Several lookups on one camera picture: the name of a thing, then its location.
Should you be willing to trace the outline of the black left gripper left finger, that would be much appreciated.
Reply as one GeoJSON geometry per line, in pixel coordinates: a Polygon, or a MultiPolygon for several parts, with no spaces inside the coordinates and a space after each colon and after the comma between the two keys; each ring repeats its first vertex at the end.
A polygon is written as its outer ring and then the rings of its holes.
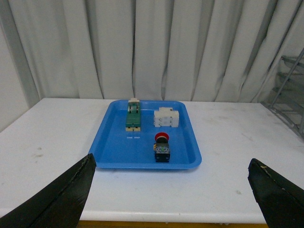
{"type": "Polygon", "coordinates": [[[96,162],[88,154],[0,219],[2,228],[75,228],[91,189],[96,162]]]}

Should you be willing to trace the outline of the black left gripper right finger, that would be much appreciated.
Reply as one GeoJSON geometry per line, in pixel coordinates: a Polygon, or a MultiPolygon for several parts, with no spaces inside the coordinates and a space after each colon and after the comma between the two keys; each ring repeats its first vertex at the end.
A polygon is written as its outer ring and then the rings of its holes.
{"type": "Polygon", "coordinates": [[[304,190],[253,158],[248,181],[270,228],[304,226],[304,190]]]}

